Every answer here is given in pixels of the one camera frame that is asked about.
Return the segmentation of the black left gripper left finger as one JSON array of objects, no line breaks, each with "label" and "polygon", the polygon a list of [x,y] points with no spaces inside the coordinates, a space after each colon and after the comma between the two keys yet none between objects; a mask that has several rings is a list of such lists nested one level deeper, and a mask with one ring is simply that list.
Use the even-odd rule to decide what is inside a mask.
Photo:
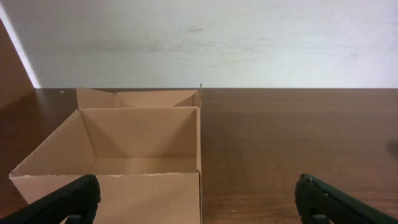
[{"label": "black left gripper left finger", "polygon": [[101,201],[100,185],[93,174],[84,175],[29,206],[1,219],[2,224],[61,222],[92,224]]}]

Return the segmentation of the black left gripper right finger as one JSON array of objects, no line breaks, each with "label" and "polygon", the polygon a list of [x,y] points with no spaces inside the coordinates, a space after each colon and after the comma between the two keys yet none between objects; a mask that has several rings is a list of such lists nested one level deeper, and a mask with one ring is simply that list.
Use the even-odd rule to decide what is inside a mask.
[{"label": "black left gripper right finger", "polygon": [[304,224],[397,224],[397,219],[310,174],[300,175],[294,194],[297,211]]}]

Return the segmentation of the brown cardboard box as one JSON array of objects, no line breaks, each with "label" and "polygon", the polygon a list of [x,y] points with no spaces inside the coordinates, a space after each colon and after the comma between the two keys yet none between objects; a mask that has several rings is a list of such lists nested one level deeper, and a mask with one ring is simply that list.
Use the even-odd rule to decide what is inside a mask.
[{"label": "brown cardboard box", "polygon": [[9,175],[24,199],[94,174],[95,223],[200,223],[200,92],[76,94],[78,108]]}]

